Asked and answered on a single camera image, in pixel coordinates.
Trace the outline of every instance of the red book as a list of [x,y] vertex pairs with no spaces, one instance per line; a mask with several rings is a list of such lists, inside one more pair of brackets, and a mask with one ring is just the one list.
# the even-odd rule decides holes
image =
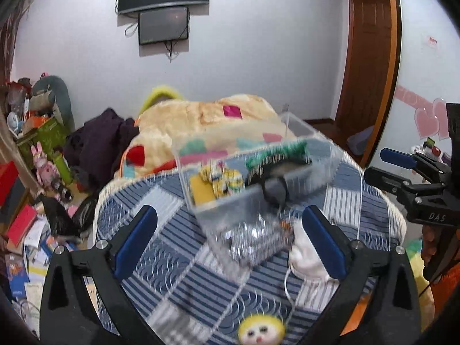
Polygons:
[[13,161],[0,164],[0,206],[3,206],[10,189],[18,177],[18,170]]
[[10,229],[6,233],[6,236],[9,237],[14,245],[18,246],[36,216],[37,212],[29,204],[26,204],[19,212],[13,224],[10,226]]

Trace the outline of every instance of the blue plaid bedspread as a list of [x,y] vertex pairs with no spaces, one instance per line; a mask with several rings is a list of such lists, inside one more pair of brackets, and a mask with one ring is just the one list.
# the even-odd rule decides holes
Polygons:
[[[301,280],[291,274],[287,289],[296,302],[293,307],[284,292],[285,251],[244,276],[226,276],[185,205],[177,173],[152,175],[111,194],[96,220],[96,239],[113,237],[143,204],[156,209],[158,228],[133,275],[121,285],[168,345],[237,344],[239,323],[254,313],[281,318],[286,325],[283,344],[296,344],[339,285],[333,279]],[[364,182],[362,170],[347,154],[333,182],[291,204],[289,215],[301,218],[309,205],[317,205],[350,239],[359,238],[369,248],[388,250],[403,240],[402,214]],[[369,279],[367,289],[373,284]],[[102,302],[98,303],[104,328],[117,333]]]

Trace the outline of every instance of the blue gripper pad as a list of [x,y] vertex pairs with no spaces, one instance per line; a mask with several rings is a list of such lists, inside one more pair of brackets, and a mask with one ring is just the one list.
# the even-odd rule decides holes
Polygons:
[[305,208],[302,226],[329,276],[339,281],[347,276],[349,240],[342,230],[329,223],[316,206]]
[[380,151],[380,158],[384,162],[388,162],[408,170],[415,168],[417,164],[409,154],[401,153],[393,149],[388,149],[387,147]]
[[144,205],[131,221],[131,223],[133,222],[137,224],[131,230],[125,243],[121,246],[116,255],[114,275],[118,282],[129,278],[133,274],[143,251],[155,233],[158,225],[158,216],[153,207]]

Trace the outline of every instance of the wooden floor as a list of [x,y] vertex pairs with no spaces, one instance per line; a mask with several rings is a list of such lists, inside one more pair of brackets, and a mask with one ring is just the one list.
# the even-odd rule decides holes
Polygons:
[[310,123],[315,127],[319,132],[322,132],[324,135],[329,137],[334,143],[339,145],[344,151],[346,151],[357,163],[361,160],[362,156],[354,155],[346,143],[346,139],[350,137],[349,134],[342,131],[333,123]]

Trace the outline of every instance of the silver wrapper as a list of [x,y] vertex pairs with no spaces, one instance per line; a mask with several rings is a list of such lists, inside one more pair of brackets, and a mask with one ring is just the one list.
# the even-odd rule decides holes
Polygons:
[[276,216],[259,214],[255,221],[241,222],[216,239],[240,265],[256,266],[280,250],[290,248],[294,233],[287,222]]

